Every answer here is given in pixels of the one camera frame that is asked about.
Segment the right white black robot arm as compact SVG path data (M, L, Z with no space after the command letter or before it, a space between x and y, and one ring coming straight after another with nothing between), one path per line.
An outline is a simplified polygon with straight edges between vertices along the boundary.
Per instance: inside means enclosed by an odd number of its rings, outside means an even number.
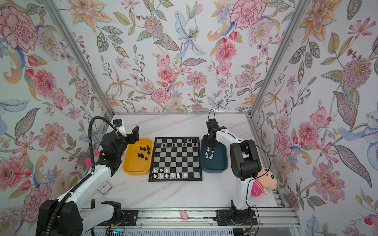
M222 144L227 147L230 157L231 170L236 177L235 195L231 200L231 220L240 224L249 218L252 207L249 205L251 188L262 170L262 164L253 140L244 140L232 134L226 127L219 126L215 118L206 122L208 134L207 144L216 146Z

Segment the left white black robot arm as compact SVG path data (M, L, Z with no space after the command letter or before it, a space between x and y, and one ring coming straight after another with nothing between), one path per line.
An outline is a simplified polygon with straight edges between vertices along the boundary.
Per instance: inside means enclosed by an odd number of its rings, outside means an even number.
M95 160L92 137L92 126L96 120L104 121L113 129L105 134L100 142L102 150L98 160ZM125 219L119 202L104 201L85 212L81 210L92 194L118 171L128 145L137 143L139 139L138 126L128 134L121 119L109 122L100 116L93 117L88 128L91 170L65 194L56 200L47 200L40 206L36 235L80 236L104 222L119 225Z

